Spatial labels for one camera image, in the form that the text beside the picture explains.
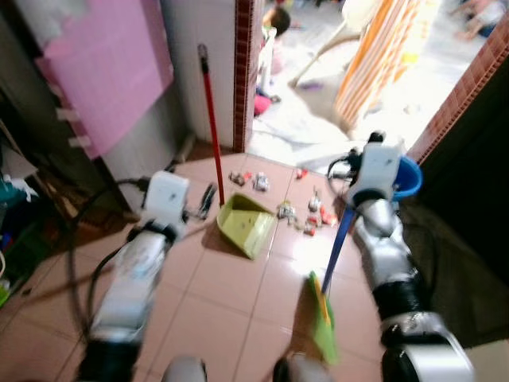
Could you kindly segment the blue plastic bucket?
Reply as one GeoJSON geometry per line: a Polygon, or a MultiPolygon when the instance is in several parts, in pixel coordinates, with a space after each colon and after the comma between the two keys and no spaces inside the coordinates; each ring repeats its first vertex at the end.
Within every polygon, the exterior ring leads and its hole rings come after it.
{"type": "Polygon", "coordinates": [[[407,197],[413,197],[423,185],[423,173],[419,164],[411,157],[400,157],[396,178],[393,182],[393,201],[402,201],[407,197]]]}

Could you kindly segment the seated person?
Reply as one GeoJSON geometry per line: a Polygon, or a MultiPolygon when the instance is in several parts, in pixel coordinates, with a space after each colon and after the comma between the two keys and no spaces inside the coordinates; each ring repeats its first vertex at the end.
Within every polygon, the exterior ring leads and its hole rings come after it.
{"type": "Polygon", "coordinates": [[[460,0],[460,4],[450,15],[465,16],[465,26],[455,33],[455,37],[462,41],[478,36],[487,39],[507,14],[507,10],[507,0],[460,0]]]}

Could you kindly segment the dark grey floor mat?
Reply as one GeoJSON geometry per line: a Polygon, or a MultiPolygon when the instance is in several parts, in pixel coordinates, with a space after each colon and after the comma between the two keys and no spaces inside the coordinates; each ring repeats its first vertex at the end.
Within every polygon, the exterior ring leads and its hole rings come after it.
{"type": "Polygon", "coordinates": [[[508,285],[442,218],[418,201],[404,200],[399,215],[433,309],[458,341],[465,347],[506,341],[508,285]]]}

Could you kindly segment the grey robot left leg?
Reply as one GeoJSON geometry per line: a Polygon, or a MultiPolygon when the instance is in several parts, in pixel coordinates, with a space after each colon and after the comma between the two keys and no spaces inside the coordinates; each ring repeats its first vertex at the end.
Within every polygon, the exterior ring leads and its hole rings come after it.
{"type": "Polygon", "coordinates": [[[199,357],[175,357],[165,368],[161,382],[208,382],[206,364],[199,357]]]}

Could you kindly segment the grey robot leg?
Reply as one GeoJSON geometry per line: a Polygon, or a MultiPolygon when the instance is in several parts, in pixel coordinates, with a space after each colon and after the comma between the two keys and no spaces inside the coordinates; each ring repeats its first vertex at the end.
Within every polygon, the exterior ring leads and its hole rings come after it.
{"type": "Polygon", "coordinates": [[[161,382],[208,382],[206,364],[199,357],[175,357],[165,368],[161,382]]]}
{"type": "Polygon", "coordinates": [[[334,379],[326,364],[305,353],[292,353],[276,361],[272,382],[334,382],[334,379]]]}

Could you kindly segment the green plastic crate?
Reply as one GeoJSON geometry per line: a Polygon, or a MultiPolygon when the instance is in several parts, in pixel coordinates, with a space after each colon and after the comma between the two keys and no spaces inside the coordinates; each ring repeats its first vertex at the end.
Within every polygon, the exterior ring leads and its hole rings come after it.
{"type": "Polygon", "coordinates": [[[43,223],[26,226],[4,251],[6,267],[3,277],[11,283],[17,283],[18,280],[31,276],[37,266],[48,257],[49,251],[43,223]]]}

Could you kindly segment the white plastic chair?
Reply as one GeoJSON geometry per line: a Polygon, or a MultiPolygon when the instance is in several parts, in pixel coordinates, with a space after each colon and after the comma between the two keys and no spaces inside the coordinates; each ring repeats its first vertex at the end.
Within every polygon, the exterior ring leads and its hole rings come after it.
{"type": "Polygon", "coordinates": [[[379,3],[381,3],[381,0],[343,0],[340,8],[340,25],[334,30],[326,43],[317,49],[310,62],[288,81],[288,86],[291,88],[297,87],[299,80],[328,51],[337,48],[346,41],[358,41],[366,32],[372,18],[377,14],[379,3]]]}

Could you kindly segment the green broom with blue handle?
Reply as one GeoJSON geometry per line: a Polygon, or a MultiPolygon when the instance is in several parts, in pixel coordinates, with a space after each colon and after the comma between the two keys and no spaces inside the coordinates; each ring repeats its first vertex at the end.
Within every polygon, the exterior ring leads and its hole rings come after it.
{"type": "Polygon", "coordinates": [[[334,270],[340,259],[340,254],[347,232],[352,226],[356,211],[354,208],[345,206],[340,214],[339,227],[333,240],[333,248],[328,255],[328,264],[324,276],[317,275],[312,272],[309,274],[308,284],[310,294],[313,296],[313,313],[312,313],[312,335],[313,342],[321,353],[321,359],[328,366],[337,364],[339,360],[338,346],[335,339],[335,321],[333,310],[328,302],[328,287],[332,281],[334,270]]]}

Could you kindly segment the purple foam board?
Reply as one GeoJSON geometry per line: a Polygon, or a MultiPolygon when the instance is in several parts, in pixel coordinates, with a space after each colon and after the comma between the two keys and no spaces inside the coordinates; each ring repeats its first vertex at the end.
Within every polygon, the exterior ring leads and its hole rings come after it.
{"type": "Polygon", "coordinates": [[[106,155],[173,80],[159,0],[83,0],[60,19],[36,65],[57,88],[60,117],[72,125],[69,146],[106,155]]]}

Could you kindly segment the grey robot right leg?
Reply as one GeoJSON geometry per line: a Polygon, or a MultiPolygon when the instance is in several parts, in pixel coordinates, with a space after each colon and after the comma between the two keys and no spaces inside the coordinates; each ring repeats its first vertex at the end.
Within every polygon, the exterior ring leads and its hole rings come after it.
{"type": "Polygon", "coordinates": [[[334,382],[334,379],[326,364],[305,353],[292,353],[276,361],[272,382],[334,382]]]}

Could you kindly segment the orange striped cloth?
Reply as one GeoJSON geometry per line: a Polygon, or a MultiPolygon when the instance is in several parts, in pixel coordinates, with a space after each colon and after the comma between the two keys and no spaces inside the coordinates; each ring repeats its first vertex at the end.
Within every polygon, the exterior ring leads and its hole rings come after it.
{"type": "Polygon", "coordinates": [[[421,58],[442,0],[381,0],[343,74],[333,119],[352,134],[382,92],[421,58]]]}

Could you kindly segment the child in red striped shirt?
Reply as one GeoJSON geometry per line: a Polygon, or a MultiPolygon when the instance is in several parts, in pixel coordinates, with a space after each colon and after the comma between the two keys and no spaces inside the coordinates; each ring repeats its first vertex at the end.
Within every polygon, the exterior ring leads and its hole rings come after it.
{"type": "Polygon", "coordinates": [[[291,16],[280,5],[273,5],[262,18],[262,47],[258,54],[257,94],[273,103],[279,98],[270,90],[272,77],[282,69],[278,58],[280,37],[290,29],[291,16]]]}

